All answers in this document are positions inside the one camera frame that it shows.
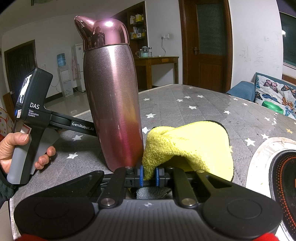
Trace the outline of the person's left hand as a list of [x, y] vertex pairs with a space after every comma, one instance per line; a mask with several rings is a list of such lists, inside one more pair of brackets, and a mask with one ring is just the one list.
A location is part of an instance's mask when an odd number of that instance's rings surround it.
[[[10, 171], [13, 152], [16, 146], [24, 146], [29, 142], [29, 135], [21, 132], [9, 133], [1, 141], [1, 168], [4, 173], [8, 174]], [[48, 147], [46, 153], [40, 156], [35, 162], [35, 168], [41, 170], [49, 163], [50, 157], [55, 156], [56, 149], [53, 146]]]

